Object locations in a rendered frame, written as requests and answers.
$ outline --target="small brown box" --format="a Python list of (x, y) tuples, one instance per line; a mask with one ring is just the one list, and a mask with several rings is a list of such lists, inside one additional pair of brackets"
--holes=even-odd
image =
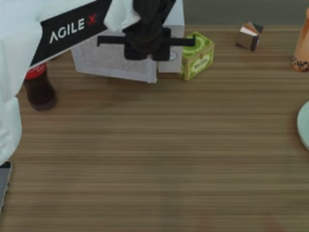
[(263, 27), (251, 22), (245, 23), (240, 29), (236, 45), (255, 51), (259, 45)]

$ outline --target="tabletop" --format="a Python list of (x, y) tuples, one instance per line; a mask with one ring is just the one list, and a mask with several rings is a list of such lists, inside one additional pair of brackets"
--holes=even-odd
[(189, 26), (215, 42), (189, 82), (76, 73), (48, 63), (55, 109), (18, 95), (23, 137), (3, 232), (300, 232), (309, 229), (309, 152), (296, 128), (307, 73), (291, 68), (300, 27)]

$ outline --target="white box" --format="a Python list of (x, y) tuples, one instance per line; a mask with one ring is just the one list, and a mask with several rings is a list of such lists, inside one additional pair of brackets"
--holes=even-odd
[[(176, 0), (164, 24), (172, 31), (172, 36), (184, 37), (183, 0)], [(123, 36), (122, 33), (105, 31), (101, 35)], [(173, 60), (155, 62), (151, 58), (143, 61), (131, 61), (124, 58), (124, 45), (102, 44), (97, 47), (97, 37), (72, 49), (77, 72), (100, 76), (123, 78), (147, 83), (157, 82), (157, 71), (161, 73), (179, 73), (182, 65), (183, 48), (172, 47)]]

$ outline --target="dark brown bottle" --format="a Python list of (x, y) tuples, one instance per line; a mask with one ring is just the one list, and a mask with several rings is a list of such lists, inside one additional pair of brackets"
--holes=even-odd
[(24, 81), (27, 98), (33, 109), (45, 111), (56, 104), (56, 92), (48, 79), (46, 63), (30, 69)]

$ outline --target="yellow-green box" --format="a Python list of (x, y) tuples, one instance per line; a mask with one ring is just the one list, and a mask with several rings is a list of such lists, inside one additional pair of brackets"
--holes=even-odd
[(187, 38), (196, 36), (194, 47), (183, 48), (183, 65), (181, 77), (188, 81), (213, 64), (214, 43), (204, 35), (193, 32)]

